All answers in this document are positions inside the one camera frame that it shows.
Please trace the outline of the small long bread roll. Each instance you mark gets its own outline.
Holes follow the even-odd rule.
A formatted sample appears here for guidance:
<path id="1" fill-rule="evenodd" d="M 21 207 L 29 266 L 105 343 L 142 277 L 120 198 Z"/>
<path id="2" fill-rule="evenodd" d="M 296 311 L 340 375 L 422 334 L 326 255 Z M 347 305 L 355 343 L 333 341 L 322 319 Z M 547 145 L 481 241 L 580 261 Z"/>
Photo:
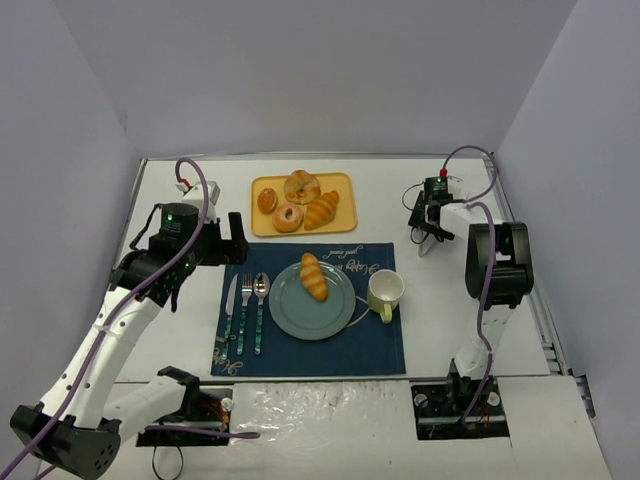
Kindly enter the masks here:
<path id="1" fill-rule="evenodd" d="M 317 302 L 328 298 L 328 284 L 318 259 L 311 253 L 304 253 L 300 262 L 300 281 L 304 289 Z"/>

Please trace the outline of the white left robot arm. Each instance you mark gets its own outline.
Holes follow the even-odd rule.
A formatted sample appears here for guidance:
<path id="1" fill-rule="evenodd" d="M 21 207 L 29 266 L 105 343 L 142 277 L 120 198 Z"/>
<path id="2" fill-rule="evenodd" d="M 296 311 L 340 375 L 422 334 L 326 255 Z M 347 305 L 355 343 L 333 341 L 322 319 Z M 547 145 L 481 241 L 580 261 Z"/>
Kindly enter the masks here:
<path id="1" fill-rule="evenodd" d="M 26 451 L 81 479 L 98 479 L 120 446 L 167 416 L 198 411 L 197 376 L 165 367 L 123 400 L 107 401 L 145 329 L 199 266 L 241 265 L 249 244 L 242 216 L 228 215 L 231 236 L 218 221 L 187 203 L 158 206 L 160 227 L 145 249 L 133 247 L 112 272 L 99 315 L 54 386 L 34 406 L 20 405 L 10 426 Z"/>

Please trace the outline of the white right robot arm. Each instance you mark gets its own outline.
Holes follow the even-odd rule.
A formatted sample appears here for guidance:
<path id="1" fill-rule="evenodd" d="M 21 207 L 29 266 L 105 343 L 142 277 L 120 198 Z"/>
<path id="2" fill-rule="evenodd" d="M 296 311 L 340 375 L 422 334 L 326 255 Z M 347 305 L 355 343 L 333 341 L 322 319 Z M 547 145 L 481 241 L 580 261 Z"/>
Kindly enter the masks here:
<path id="1" fill-rule="evenodd" d="M 422 182 L 408 226 L 421 234 L 420 244 L 428 239 L 466 244 L 464 284 L 478 307 L 453 367 L 460 379 L 482 389 L 507 321 L 534 286 L 528 227 L 494 217 L 479 200 L 456 198 L 444 175 Z"/>

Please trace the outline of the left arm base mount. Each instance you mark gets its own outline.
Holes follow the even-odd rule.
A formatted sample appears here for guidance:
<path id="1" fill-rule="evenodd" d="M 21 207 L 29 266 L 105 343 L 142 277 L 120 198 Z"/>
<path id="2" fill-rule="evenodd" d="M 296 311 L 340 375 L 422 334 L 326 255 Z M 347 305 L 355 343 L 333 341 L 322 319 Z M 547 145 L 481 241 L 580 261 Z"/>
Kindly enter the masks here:
<path id="1" fill-rule="evenodd" d="M 203 387 L 198 400 L 189 413 L 166 415 L 157 425 L 184 426 L 202 430 L 229 433 L 233 390 L 231 388 Z M 141 447 L 218 447 L 228 446 L 227 438 L 196 433 L 166 430 L 145 430 L 138 434 L 135 446 Z"/>

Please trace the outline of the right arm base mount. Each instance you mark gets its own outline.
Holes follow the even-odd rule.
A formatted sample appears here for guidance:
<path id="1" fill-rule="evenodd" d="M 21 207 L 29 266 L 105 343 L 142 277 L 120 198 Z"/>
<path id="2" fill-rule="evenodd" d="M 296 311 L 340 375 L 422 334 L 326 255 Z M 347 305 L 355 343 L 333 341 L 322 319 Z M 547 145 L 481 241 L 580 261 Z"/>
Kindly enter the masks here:
<path id="1" fill-rule="evenodd" d="M 416 437 L 419 441 L 509 438 L 510 431 L 498 385 L 486 385 L 470 413 L 461 418 L 476 388 L 454 398 L 443 383 L 412 384 Z"/>

